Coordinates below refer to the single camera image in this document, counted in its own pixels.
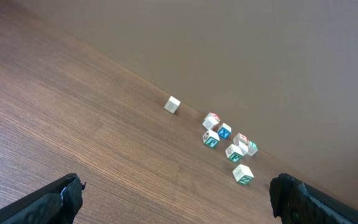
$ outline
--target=wooden table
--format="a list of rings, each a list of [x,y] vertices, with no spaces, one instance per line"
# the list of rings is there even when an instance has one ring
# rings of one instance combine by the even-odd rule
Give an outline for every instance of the wooden table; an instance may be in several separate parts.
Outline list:
[[[204,146],[205,114],[184,103],[171,114],[168,97],[0,1],[0,208],[76,172],[87,181],[76,223],[280,223],[270,180],[298,174],[260,151],[241,161],[255,179],[237,184],[232,139]]]

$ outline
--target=plain gray background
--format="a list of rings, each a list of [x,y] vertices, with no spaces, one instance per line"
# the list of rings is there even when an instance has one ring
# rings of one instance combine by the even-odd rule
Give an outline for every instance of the plain gray background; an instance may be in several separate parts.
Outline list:
[[[15,2],[358,208],[358,1]]]

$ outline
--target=gray wall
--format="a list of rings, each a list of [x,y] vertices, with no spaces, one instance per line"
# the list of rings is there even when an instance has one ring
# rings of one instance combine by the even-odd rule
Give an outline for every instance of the gray wall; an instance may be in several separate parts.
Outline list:
[[[16,2],[358,208],[358,1]]]

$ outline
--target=wooden surface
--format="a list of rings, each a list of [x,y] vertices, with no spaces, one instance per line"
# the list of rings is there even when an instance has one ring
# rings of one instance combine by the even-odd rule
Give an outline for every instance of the wooden surface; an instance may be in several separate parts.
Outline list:
[[[269,183],[290,169],[259,152],[241,161],[255,179],[237,184],[232,138],[204,146],[205,114],[184,103],[171,114],[168,97],[0,1],[0,208],[76,172],[87,181],[76,223],[280,223]]]

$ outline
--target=white cube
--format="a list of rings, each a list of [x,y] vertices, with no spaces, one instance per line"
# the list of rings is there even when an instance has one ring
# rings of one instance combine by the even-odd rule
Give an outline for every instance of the white cube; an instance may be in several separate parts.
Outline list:
[[[258,151],[258,147],[252,141],[248,143],[248,155],[253,156]]]
[[[233,162],[238,162],[243,156],[240,147],[233,145],[233,144],[231,144],[229,147],[227,147],[225,152],[226,152],[227,158]]]
[[[219,135],[212,130],[207,130],[203,135],[203,141],[205,145],[215,148],[219,143]]]
[[[248,145],[248,139],[245,135],[241,134],[241,133],[238,133],[236,136],[234,136],[233,138],[233,143],[236,143],[236,142],[242,142],[246,145]]]
[[[174,113],[177,110],[179,104],[180,101],[177,100],[175,97],[171,96],[167,104],[165,104],[164,108],[167,109],[167,111]]]
[[[247,166],[244,166],[242,164],[238,165],[233,170],[234,178],[236,179],[237,183],[246,185],[248,184],[253,178],[254,175],[251,172],[251,169]]]
[[[218,129],[218,135],[223,139],[227,139],[231,134],[231,128],[229,125],[223,123]]]
[[[213,129],[216,125],[219,124],[219,121],[217,121],[214,117],[210,116],[206,118],[203,122],[204,128],[207,130]]]
[[[246,156],[248,153],[248,146],[240,141],[236,142],[235,145],[241,149],[242,155]]]
[[[214,113],[211,113],[211,112],[205,117],[205,119],[209,118],[210,116],[215,118],[216,121],[221,122],[221,119],[219,118],[219,116],[217,114],[214,114]]]

